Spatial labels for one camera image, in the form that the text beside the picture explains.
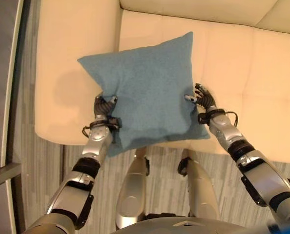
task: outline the silver robot leg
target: silver robot leg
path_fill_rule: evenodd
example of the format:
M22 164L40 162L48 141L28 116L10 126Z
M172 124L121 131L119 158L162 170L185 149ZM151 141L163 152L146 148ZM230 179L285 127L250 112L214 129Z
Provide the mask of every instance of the silver robot leg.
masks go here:
M134 160L124 178L116 208L116 227L122 229L145 218L146 176L149 163L146 148L136 150Z
M211 179L205 169L194 160L195 156L194 151L184 149L178 170L180 174L187 175L189 216L219 220L219 207Z

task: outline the sofa armrest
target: sofa armrest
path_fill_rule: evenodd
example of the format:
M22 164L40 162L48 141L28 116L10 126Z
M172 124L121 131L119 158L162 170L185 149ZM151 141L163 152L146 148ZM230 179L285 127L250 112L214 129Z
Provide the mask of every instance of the sofa armrest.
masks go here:
M75 142L93 119L100 86L77 62L118 50L119 0L42 0L37 46L35 131L60 144Z

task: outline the sofa cushion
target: sofa cushion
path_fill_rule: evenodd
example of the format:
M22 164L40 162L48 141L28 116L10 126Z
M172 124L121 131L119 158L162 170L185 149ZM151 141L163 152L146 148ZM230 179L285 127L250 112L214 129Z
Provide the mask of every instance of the sofa cushion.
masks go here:
M290 33L290 0L120 0L123 9Z
M79 59L104 96L118 97L112 115L122 128L109 156L159 142L209 138L196 108L184 100L193 93L192 40L191 32L156 46Z
M219 108L238 113L238 127L256 149L290 162L290 34L124 10L120 50L188 31L194 32L193 83L212 91ZM159 145L226 154L210 136Z

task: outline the sofa seat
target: sofa seat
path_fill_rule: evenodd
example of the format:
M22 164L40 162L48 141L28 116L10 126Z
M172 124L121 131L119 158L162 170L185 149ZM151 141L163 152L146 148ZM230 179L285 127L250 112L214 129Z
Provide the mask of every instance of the sofa seat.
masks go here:
M70 6L73 12L66 12L70 23L58 28L61 14L57 22L45 18L55 14L53 5L41 9L35 130L52 142L83 145L87 139L81 129L94 119L94 97L101 88L77 59L115 50L115 45L105 49L101 43L96 49L89 25L94 15L81 14L88 9L75 13ZM114 31L115 26L101 34L115 38ZM256 149L270 160L290 162L290 34L123 10L119 50L156 45L189 31L194 33L193 84L202 83L212 91L219 108L237 112L239 129ZM49 40L52 34L58 41ZM209 140L159 145L226 154L210 135Z

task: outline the sofa backrest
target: sofa backrest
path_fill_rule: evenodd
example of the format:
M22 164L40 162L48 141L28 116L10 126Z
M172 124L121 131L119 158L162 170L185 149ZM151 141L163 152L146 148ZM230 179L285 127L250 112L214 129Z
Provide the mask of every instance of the sofa backrest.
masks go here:
M126 10L290 33L290 0L120 0Z

